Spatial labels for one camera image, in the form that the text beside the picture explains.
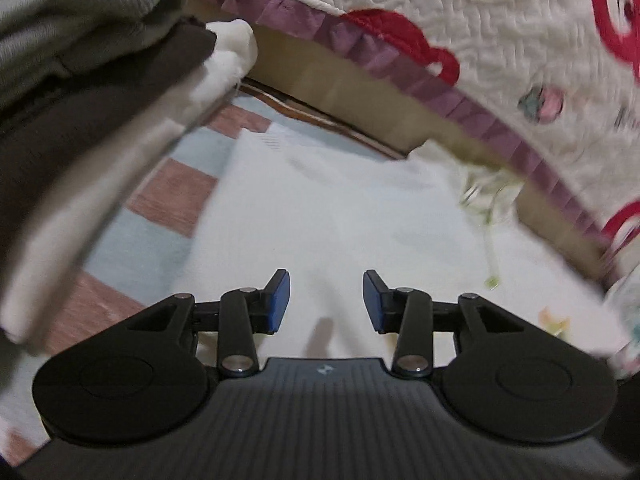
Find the dark brown fabric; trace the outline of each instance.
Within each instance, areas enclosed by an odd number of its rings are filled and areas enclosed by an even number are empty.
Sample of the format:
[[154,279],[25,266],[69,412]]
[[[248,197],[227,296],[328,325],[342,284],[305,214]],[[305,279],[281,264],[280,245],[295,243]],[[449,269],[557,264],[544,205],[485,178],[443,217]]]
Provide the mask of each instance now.
[[609,415],[602,441],[615,455],[639,466],[640,480],[640,373],[618,384],[618,400]]
[[48,81],[0,114],[0,267],[50,184],[200,66],[215,42],[205,28],[180,23],[155,46]]

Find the white mat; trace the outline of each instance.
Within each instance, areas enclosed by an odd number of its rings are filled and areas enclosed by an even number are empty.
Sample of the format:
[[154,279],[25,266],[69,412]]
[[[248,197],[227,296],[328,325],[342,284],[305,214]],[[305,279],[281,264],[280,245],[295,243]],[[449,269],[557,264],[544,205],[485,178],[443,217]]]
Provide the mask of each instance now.
[[218,38],[203,66],[78,160],[32,213],[0,290],[0,328],[12,341],[25,342],[44,329],[56,306],[52,298],[122,193],[254,65],[257,49],[247,23],[207,28]]
[[[514,221],[492,229],[502,283],[487,290],[482,231],[458,206],[461,173],[452,160],[380,163],[295,146],[285,136],[276,145],[279,151],[242,133],[175,287],[210,301],[288,269],[289,307],[278,334],[261,341],[263,362],[389,361],[393,345],[373,331],[362,302],[362,273],[372,268],[389,286],[420,288],[434,300],[476,291],[533,323],[549,307],[571,317],[569,340],[588,351],[616,351],[628,341],[597,291]],[[436,364],[446,364],[454,355],[450,336],[435,345]]]

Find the purple fabric edge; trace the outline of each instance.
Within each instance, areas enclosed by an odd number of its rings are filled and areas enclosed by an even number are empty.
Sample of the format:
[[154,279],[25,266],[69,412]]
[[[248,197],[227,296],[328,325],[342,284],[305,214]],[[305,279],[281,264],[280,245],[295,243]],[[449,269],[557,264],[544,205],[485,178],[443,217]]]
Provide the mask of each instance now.
[[315,41],[353,61],[376,79],[395,85],[440,117],[457,123],[534,181],[572,224],[604,248],[609,239],[560,176],[513,129],[457,88],[431,75],[411,58],[354,23],[297,0],[207,0],[226,12],[295,38]]

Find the floor mat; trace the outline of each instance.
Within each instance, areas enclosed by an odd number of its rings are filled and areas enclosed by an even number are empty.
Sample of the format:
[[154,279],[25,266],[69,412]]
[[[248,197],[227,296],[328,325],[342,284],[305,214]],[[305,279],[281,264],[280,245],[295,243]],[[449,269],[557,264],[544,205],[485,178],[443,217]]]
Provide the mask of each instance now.
[[78,273],[44,350],[29,354],[0,338],[0,454],[8,462],[23,462],[48,439],[31,399],[38,368],[52,355],[175,292],[171,284],[240,130],[265,133],[279,126],[345,152],[399,156],[285,96],[244,84],[230,104],[178,143],[117,212]]

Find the gray fabric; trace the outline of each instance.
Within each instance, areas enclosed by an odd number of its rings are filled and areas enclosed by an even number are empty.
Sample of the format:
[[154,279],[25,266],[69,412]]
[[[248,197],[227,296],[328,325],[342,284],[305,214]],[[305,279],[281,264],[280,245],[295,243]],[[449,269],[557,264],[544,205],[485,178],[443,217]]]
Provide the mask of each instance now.
[[0,268],[50,184],[201,66],[215,43],[204,26],[179,23],[150,48],[84,75],[48,78],[0,111]]
[[0,0],[0,109],[163,38],[187,0]]

